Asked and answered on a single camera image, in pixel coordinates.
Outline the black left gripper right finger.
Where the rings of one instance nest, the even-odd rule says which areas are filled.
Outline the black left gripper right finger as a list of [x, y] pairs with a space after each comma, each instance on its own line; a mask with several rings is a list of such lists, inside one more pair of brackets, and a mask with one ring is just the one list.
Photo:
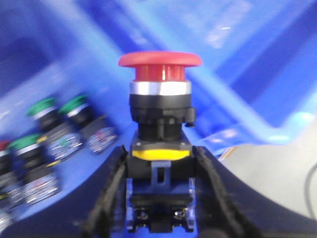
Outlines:
[[317, 222], [262, 196], [232, 174], [203, 146], [195, 193], [199, 238], [315, 238]]

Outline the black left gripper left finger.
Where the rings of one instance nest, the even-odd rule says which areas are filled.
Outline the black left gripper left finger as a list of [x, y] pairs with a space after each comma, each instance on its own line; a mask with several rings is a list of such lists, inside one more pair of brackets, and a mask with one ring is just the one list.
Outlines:
[[2, 238], [122, 238], [125, 233], [127, 152], [83, 149], [55, 166], [61, 190], [27, 206]]

